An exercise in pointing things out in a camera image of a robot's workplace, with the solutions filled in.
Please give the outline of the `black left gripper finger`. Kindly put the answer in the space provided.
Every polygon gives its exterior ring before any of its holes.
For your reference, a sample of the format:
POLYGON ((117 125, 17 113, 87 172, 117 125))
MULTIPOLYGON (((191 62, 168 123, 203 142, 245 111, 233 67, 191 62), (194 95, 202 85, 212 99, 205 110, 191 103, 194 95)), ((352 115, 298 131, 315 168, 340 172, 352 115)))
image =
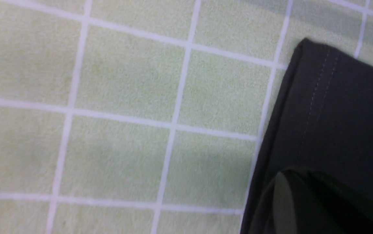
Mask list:
POLYGON ((291 182, 292 172, 279 172, 274 180, 273 223, 276 234, 297 234, 297 220, 291 182))

